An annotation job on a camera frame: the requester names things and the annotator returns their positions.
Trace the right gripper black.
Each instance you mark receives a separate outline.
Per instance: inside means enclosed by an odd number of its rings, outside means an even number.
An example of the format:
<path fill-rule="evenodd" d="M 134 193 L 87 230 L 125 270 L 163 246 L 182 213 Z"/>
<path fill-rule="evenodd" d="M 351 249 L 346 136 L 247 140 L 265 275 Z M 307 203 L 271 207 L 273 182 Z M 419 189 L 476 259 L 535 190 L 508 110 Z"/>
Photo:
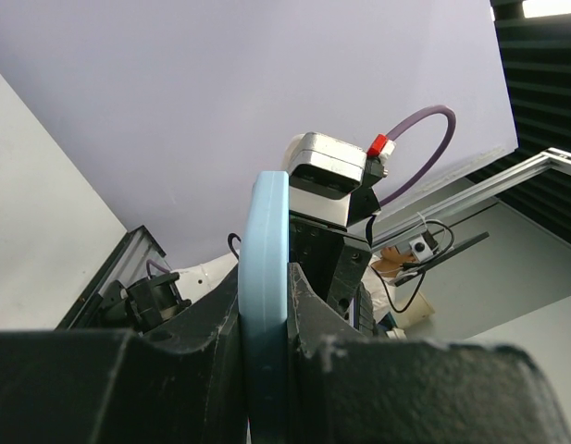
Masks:
<path fill-rule="evenodd" d="M 363 283 L 371 258 L 366 239 L 290 214 L 290 260 L 300 265 L 314 293 L 361 333 L 373 331 L 373 302 Z"/>

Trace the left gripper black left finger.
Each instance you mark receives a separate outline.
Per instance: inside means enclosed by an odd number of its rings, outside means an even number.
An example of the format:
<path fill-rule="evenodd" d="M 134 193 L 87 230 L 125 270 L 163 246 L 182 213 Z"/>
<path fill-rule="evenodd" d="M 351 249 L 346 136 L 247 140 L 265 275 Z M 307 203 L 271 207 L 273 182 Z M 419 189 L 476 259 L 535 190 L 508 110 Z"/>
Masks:
<path fill-rule="evenodd" d="M 243 443 L 236 271 L 152 331 L 0 332 L 0 443 Z"/>

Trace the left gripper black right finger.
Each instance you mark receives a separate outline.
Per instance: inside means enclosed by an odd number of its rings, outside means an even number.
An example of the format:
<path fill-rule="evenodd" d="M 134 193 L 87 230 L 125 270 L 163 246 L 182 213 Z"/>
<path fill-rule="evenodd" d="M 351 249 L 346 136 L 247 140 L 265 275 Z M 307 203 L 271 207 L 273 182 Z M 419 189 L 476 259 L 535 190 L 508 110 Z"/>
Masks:
<path fill-rule="evenodd" d="M 571 443 L 548 379 L 504 343 L 368 337 L 288 267 L 291 443 Z"/>

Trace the phone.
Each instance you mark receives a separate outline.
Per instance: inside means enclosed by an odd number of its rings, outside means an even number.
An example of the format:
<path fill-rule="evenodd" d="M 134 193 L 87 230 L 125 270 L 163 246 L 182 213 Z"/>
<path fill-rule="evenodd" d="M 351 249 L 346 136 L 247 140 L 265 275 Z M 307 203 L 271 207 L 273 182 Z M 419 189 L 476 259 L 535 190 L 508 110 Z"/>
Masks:
<path fill-rule="evenodd" d="M 285 443 L 288 424 L 289 176 L 253 186 L 238 271 L 244 377 L 253 443 Z"/>

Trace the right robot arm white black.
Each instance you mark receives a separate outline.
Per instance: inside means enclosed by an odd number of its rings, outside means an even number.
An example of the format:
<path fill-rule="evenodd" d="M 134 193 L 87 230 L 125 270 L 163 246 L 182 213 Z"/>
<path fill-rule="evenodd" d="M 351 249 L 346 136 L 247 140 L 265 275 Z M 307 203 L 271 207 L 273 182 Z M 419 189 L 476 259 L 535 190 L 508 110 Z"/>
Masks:
<path fill-rule="evenodd" d="M 373 305 L 362 282 L 371 259 L 367 239 L 296 215 L 290 217 L 289 239 L 289 260 L 301 267 L 314 293 L 353 327 L 370 331 Z M 144 277 L 107 293 L 98 321 L 146 333 L 214 290 L 236 266 L 238 254 L 232 248 L 210 262 L 175 270 L 148 259 Z"/>

